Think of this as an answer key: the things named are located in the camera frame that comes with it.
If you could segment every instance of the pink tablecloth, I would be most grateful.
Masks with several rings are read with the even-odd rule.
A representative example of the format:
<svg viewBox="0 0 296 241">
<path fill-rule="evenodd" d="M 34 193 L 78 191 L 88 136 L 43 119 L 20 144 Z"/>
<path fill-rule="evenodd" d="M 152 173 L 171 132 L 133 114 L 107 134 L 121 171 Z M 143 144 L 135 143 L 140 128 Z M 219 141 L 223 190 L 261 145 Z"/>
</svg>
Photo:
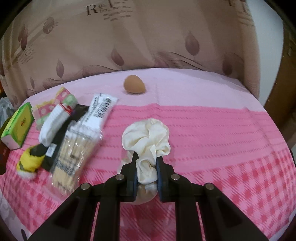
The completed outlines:
<svg viewBox="0 0 296 241">
<path fill-rule="evenodd" d="M 116 174 L 123 151 L 123 130 L 150 117 L 160 119 L 170 130 L 172 151 L 164 161 L 173 165 L 175 172 L 193 183 L 214 183 L 268 238 L 288 224 L 296 204 L 296 168 L 282 135 L 264 111 L 118 105 L 81 183 L 98 184 Z M 7 173 L 0 177 L 4 197 L 30 232 L 60 205 L 44 192 L 49 180 L 46 171 L 39 170 L 31 182 L 15 172 L 22 152 L 37 142 L 33 124 L 23 147 L 11 153 Z M 161 204 L 158 197 L 139 206 L 123 204 L 120 240 L 175 240 L 174 215 L 174 205 Z"/>
</svg>

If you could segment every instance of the white wall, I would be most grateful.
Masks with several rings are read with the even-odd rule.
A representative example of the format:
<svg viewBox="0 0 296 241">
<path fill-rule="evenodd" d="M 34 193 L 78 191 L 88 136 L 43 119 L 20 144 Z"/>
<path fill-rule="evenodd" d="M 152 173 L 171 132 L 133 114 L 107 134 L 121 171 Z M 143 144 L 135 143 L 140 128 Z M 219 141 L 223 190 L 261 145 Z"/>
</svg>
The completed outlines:
<svg viewBox="0 0 296 241">
<path fill-rule="evenodd" d="M 256 27 L 260 54 L 259 102 L 264 105 L 274 85 L 283 50 L 283 21 L 264 0 L 247 0 Z"/>
</svg>

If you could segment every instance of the tissue pack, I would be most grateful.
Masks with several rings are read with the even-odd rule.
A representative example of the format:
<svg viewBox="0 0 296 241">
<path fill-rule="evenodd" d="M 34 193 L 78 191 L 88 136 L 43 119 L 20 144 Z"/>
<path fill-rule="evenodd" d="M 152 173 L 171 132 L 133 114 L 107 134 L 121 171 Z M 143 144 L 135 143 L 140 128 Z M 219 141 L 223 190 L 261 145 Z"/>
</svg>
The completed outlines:
<svg viewBox="0 0 296 241">
<path fill-rule="evenodd" d="M 11 117 L 6 125 L 1 141 L 10 149 L 18 149 L 22 147 L 27 133 L 34 120 L 31 113 L 31 104 L 26 103 L 21 106 Z"/>
</svg>

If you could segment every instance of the metal screw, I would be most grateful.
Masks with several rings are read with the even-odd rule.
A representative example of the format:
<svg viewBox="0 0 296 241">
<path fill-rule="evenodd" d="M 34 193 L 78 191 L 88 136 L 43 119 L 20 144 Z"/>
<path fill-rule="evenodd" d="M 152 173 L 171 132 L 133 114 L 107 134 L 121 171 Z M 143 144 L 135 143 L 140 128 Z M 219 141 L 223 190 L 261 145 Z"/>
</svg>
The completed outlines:
<svg viewBox="0 0 296 241">
<path fill-rule="evenodd" d="M 180 176 L 178 174 L 173 174 L 170 177 L 171 177 L 171 179 L 173 179 L 175 181 L 180 179 Z"/>
<path fill-rule="evenodd" d="M 81 189 L 82 190 L 87 190 L 87 189 L 89 189 L 90 186 L 91 185 L 89 183 L 84 183 L 84 184 L 81 185 Z"/>
<path fill-rule="evenodd" d="M 118 180 L 118 181 L 121 181 L 124 179 L 124 175 L 123 174 L 118 174 L 115 176 L 115 178 Z"/>
<path fill-rule="evenodd" d="M 205 185 L 205 188 L 208 189 L 208 190 L 213 190 L 215 187 L 214 187 L 214 185 L 212 183 L 207 183 Z"/>
</svg>

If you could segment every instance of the white sock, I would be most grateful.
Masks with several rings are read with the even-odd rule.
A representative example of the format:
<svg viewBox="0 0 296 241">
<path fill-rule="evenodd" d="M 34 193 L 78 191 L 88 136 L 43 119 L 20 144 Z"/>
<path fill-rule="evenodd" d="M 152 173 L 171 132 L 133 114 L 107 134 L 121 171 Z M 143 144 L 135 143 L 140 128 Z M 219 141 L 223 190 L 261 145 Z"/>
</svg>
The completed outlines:
<svg viewBox="0 0 296 241">
<path fill-rule="evenodd" d="M 62 127 L 64 122 L 70 117 L 71 109 L 58 104 L 50 113 L 46 121 L 44 122 L 40 134 L 39 142 L 45 147 L 48 147 L 53 141 L 56 133 Z"/>
</svg>

